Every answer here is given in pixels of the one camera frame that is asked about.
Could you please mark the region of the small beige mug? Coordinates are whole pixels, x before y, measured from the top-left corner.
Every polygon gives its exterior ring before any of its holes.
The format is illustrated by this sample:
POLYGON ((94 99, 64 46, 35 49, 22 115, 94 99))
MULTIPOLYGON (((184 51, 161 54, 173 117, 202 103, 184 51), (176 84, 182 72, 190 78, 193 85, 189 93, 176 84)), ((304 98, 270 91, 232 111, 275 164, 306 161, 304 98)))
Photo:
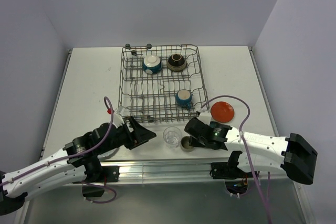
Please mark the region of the small beige mug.
POLYGON ((194 147, 191 145, 191 137, 190 136, 184 136, 184 137, 181 138, 180 149, 183 152, 186 152, 186 153, 190 153, 194 150, 194 147))

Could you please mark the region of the dark blue ribbed mug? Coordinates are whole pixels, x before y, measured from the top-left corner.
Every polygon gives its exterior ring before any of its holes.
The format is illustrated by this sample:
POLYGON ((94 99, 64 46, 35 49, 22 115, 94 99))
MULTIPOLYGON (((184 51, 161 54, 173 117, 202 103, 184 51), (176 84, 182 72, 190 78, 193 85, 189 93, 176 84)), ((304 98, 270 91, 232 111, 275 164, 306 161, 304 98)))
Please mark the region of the dark blue ribbed mug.
POLYGON ((181 89, 175 94, 176 105, 185 109, 192 107, 192 98, 192 93, 186 89, 181 89))

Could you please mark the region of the brown ribbed bowl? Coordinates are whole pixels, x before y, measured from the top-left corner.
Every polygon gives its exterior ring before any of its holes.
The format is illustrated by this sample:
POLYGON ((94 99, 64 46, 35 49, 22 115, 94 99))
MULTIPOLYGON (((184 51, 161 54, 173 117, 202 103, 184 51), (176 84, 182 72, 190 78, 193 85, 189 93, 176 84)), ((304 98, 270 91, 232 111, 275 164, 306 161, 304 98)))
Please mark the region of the brown ribbed bowl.
POLYGON ((173 54, 167 60, 167 67, 173 72, 180 72, 186 68, 186 59, 181 54, 173 54))

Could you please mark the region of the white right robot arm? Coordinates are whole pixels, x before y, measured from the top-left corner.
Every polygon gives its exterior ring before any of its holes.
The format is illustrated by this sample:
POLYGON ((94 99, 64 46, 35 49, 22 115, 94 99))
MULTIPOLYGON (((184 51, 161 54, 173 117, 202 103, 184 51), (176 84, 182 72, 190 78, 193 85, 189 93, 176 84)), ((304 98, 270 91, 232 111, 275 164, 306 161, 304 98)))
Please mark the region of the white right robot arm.
POLYGON ((275 137, 239 132, 235 127, 215 122, 205 124, 198 118, 192 118, 184 131, 190 135, 192 147, 230 152, 228 161, 211 164, 213 179, 252 178, 258 172, 284 170, 295 182, 313 183, 318 153, 299 134, 275 137))

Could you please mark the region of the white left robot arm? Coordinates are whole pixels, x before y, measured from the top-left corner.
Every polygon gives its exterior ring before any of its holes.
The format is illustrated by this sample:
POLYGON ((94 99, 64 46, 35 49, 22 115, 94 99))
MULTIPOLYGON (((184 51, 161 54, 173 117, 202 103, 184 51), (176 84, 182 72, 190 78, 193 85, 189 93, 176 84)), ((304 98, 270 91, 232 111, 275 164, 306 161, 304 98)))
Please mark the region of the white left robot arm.
POLYGON ((132 150, 156 137, 133 117, 128 120, 101 124, 47 158, 15 172, 1 172, 1 215, 15 212, 26 201, 59 186, 98 182, 103 178, 101 162, 114 149, 124 146, 132 150))

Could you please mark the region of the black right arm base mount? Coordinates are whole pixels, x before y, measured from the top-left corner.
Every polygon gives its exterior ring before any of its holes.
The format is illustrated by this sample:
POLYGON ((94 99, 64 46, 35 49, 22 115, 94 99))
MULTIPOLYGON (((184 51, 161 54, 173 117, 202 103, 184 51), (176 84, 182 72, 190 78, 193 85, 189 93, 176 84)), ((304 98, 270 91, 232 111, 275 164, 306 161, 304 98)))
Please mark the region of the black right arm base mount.
POLYGON ((229 166, 227 162, 211 163, 209 175, 212 179, 222 179, 226 190, 233 195, 244 194, 248 189, 247 175, 237 167, 229 166))

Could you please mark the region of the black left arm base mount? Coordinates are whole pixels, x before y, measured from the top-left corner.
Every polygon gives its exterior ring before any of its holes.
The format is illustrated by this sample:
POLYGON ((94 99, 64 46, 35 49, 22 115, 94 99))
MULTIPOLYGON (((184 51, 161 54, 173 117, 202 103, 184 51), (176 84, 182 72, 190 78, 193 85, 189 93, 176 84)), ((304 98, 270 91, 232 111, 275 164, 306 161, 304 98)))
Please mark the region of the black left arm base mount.
MULTIPOLYGON (((98 177, 97 183, 103 183, 105 187, 108 183, 116 183, 120 175, 119 166, 103 166, 102 173, 98 177)), ((105 189, 97 188, 89 185, 83 185, 82 195, 85 198, 100 198, 103 196, 105 189)))

